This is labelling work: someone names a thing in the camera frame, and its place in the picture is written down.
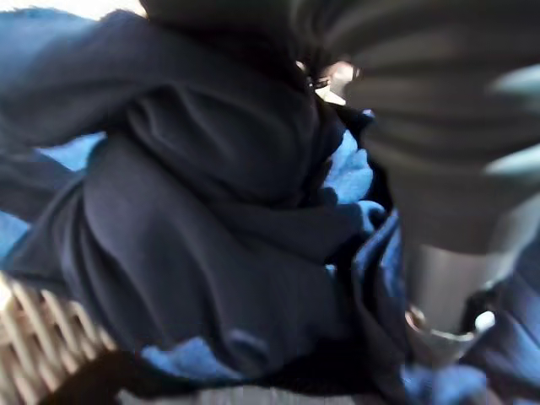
woven wicker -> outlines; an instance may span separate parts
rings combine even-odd
[[[80,305],[0,275],[0,405],[37,403],[114,348]]]

